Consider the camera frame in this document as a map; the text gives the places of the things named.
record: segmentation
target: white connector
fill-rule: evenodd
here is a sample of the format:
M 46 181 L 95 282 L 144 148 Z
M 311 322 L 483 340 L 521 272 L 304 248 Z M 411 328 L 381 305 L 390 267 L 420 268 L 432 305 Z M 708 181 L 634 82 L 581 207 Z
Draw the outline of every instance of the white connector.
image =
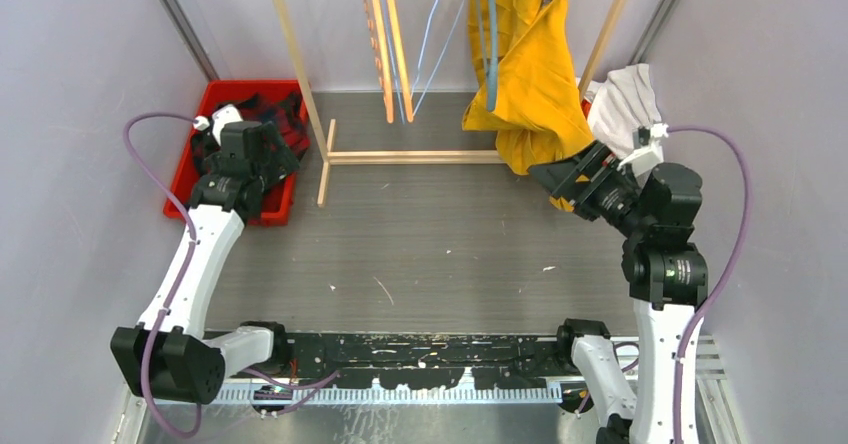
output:
M 205 116 L 197 116 L 194 118 L 194 122 L 192 122 L 191 125 L 198 131 L 203 132 L 206 129 L 209 129 L 209 126 L 212 124 L 209 123 L 209 119 Z
M 629 156 L 622 159 L 618 165 L 619 170 L 625 165 L 630 164 L 633 174 L 641 176 L 650 172 L 657 164 L 664 162 L 661 140 L 668 137 L 668 125 L 654 124 L 649 130 L 651 136 L 648 144 L 635 149 Z M 634 133 L 634 140 L 637 142 L 637 145 L 638 135 L 639 131 L 637 130 Z
M 215 136 L 215 141 L 217 141 L 218 144 L 221 144 L 221 131 L 224 130 L 224 127 L 226 127 L 227 124 L 241 122 L 242 120 L 241 113 L 239 113 L 236 106 L 232 104 L 227 104 L 215 111 L 212 114 L 212 135 Z

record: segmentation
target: metal frame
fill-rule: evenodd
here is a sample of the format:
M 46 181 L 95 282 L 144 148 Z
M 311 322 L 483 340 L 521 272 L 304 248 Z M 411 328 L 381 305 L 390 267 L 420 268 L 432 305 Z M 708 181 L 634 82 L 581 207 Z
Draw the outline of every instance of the metal frame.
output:
M 215 70 L 215 66 L 212 65 L 212 61 L 203 49 L 203 44 L 200 42 L 200 38 L 197 37 L 197 33 L 194 32 L 194 28 L 191 26 L 191 22 L 180 6 L 180 2 L 178 0 L 160 1 L 162 2 L 162 7 L 165 8 L 165 12 L 168 13 L 168 17 L 174 23 L 174 28 L 180 33 L 180 37 L 182 37 L 188 47 L 194 61 L 197 62 L 200 70 L 206 75 L 206 79 L 217 81 L 219 79 L 218 71 Z
M 672 11 L 674 11 L 674 8 L 677 6 L 679 1 L 680 0 L 660 0 L 657 10 L 654 12 L 653 17 L 651 17 L 651 22 L 648 23 L 648 27 L 645 28 L 645 32 L 642 34 L 642 37 L 639 38 L 639 43 L 636 45 L 636 51 L 633 53 L 633 57 L 630 58 L 630 64 L 639 64 L 644 62 L 645 56 L 647 56 L 647 54 L 651 51 L 657 36 L 659 36 L 660 31 L 662 31 L 665 27 L 669 16 L 671 16 Z
M 713 442 L 747 443 L 745 431 L 735 418 L 738 411 L 728 381 L 699 378 L 697 391 L 703 403 L 701 410 L 706 415 L 706 422 L 710 423 Z
M 112 444 L 136 444 L 141 436 L 141 428 L 147 417 L 147 405 L 144 399 L 130 393 L 124 386 L 123 408 L 118 416 L 118 424 L 112 434 Z

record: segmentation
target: orange hanger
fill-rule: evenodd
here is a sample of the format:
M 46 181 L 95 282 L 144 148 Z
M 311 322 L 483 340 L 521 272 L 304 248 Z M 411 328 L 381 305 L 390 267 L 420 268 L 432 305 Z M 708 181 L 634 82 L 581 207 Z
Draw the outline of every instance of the orange hanger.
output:
M 394 98 L 392 97 L 391 64 L 387 50 L 386 31 L 383 23 L 383 9 L 379 0 L 371 0 L 371 9 L 374 10 L 374 19 L 369 12 L 368 0 L 362 0 L 365 4 L 365 16 L 368 20 L 368 30 L 371 34 L 371 47 L 374 49 L 374 62 L 377 66 L 377 76 L 380 87 L 383 89 L 383 102 L 386 104 L 386 121 L 394 122 Z
M 400 37 L 400 20 L 397 16 L 397 7 L 395 0 L 386 0 L 389 9 L 389 23 L 392 28 L 392 42 L 394 43 L 395 59 L 397 60 L 397 73 L 400 75 L 401 95 L 403 96 L 403 106 L 406 110 L 406 120 L 410 123 L 415 117 L 415 111 L 412 107 L 412 93 L 409 90 L 409 76 L 406 72 L 406 56 L 403 52 L 403 41 Z

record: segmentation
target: clothes hanger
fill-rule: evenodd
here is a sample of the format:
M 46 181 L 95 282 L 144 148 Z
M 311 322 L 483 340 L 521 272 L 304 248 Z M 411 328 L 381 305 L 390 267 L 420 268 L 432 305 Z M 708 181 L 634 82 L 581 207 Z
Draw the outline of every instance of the clothes hanger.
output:
M 377 66 L 377 79 L 383 89 L 383 102 L 386 105 L 386 121 L 394 122 L 394 98 L 392 97 L 392 81 L 389 75 L 389 57 L 386 51 L 386 34 L 383 22 L 382 6 L 375 0 L 371 0 L 374 9 L 374 18 L 369 11 L 368 0 L 362 0 L 365 4 L 365 17 L 368 22 L 368 30 L 371 35 L 371 47 L 374 49 L 374 63 Z
M 406 124 L 406 115 L 404 113 L 403 108 L 403 97 L 400 92 L 400 79 L 398 79 L 398 67 L 397 60 L 395 59 L 395 45 L 392 40 L 392 26 L 389 22 L 389 6 L 387 0 L 377 0 L 380 5 L 381 12 L 383 13 L 383 32 L 386 34 L 386 49 L 389 53 L 389 69 L 391 70 L 391 85 L 394 86 L 393 89 L 397 93 L 398 96 L 398 111 L 400 111 L 400 120 L 404 124 Z
M 394 49 L 394 57 L 397 64 L 396 77 L 400 80 L 400 91 L 403 97 L 402 116 L 405 114 L 406 120 L 413 121 L 414 111 L 412 109 L 412 93 L 409 90 L 409 75 L 406 72 L 406 56 L 403 51 L 403 41 L 400 34 L 400 20 L 397 16 L 397 6 L 395 0 L 385 0 L 389 10 L 389 24 L 391 27 L 391 45 Z
M 489 57 L 486 57 L 486 36 L 483 32 L 483 10 L 477 0 L 477 28 L 480 31 L 480 49 L 483 54 L 483 69 L 486 72 L 486 109 L 495 110 L 498 101 L 498 12 L 495 0 L 487 0 L 489 8 Z
M 451 25 L 451 30 L 448 33 L 447 39 L 445 39 L 445 44 L 442 46 L 442 51 L 439 53 L 439 58 L 436 60 L 436 65 L 433 67 L 433 71 L 430 73 L 430 77 L 427 79 L 427 84 L 424 86 L 424 90 L 421 91 L 421 95 L 418 97 L 418 102 L 415 104 L 414 114 L 418 114 L 418 108 L 421 107 L 421 103 L 424 102 L 424 97 L 427 95 L 427 91 L 430 89 L 430 84 L 433 82 L 433 77 L 435 77 L 436 72 L 439 70 L 439 66 L 442 64 L 442 58 L 445 57 L 445 51 L 448 49 L 448 44 L 450 44 L 451 38 L 453 37 L 453 31 L 456 29 L 456 24 L 459 22 L 459 16 L 462 14 L 462 9 L 465 8 L 465 1 L 459 4 L 459 9 L 456 11 L 456 17 L 453 19 L 453 24 Z M 418 88 L 418 81 L 421 79 L 421 63 L 424 61 L 424 52 L 427 49 L 427 40 L 430 36 L 430 26 L 433 23 L 433 15 L 436 13 L 436 8 L 439 6 L 439 0 L 433 1 L 433 7 L 430 9 L 430 15 L 427 17 L 427 27 L 424 29 L 424 40 L 421 43 L 421 52 L 418 54 L 418 68 L 416 71 L 415 82 L 412 84 L 412 93 L 415 94 L 415 89 Z

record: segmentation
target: wooden rod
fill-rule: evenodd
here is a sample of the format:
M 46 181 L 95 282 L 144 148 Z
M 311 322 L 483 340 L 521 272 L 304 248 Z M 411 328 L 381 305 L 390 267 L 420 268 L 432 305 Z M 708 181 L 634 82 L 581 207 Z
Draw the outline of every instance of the wooden rod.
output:
M 333 151 L 333 165 L 503 164 L 497 151 Z
M 604 21 L 604 27 L 601 28 L 601 33 L 598 34 L 598 40 L 595 41 L 595 47 L 592 49 L 592 55 L 589 56 L 589 62 L 586 63 L 586 69 L 583 70 L 583 74 L 580 76 L 580 86 L 578 87 L 580 102 L 583 102 L 586 89 L 589 88 L 589 83 L 595 77 L 595 72 L 598 70 L 601 58 L 607 50 L 607 45 L 612 38 L 615 26 L 618 24 L 618 19 L 621 17 L 621 12 L 624 10 L 626 4 L 627 0 L 613 0 L 612 5 L 610 5 L 607 18 Z
M 330 153 L 333 152 L 333 146 L 336 142 L 336 120 L 330 119 L 330 132 L 327 133 L 327 147 Z M 321 183 L 318 185 L 318 207 L 327 205 L 327 186 L 330 185 L 330 160 L 324 160 L 324 167 L 321 169 Z
M 297 38 L 294 35 L 294 26 L 292 26 L 291 19 L 289 18 L 286 1 L 272 1 L 274 1 L 274 9 L 277 11 L 277 17 L 280 19 L 283 37 L 285 37 L 286 44 L 289 47 L 289 57 L 291 57 L 292 64 L 294 64 L 294 73 L 297 76 L 300 92 L 303 94 L 303 102 L 306 104 L 306 111 L 309 113 L 309 123 L 312 125 L 312 131 L 315 133 L 315 143 L 318 145 L 318 150 L 321 151 L 321 158 L 324 159 L 324 162 L 327 162 L 330 151 L 327 149 L 327 141 L 324 139 L 324 129 L 321 127 L 321 120 L 318 118 L 318 109 L 315 107 L 312 88 L 309 87 L 306 68 L 303 66 L 303 56 L 300 53 L 300 47 L 297 45 Z

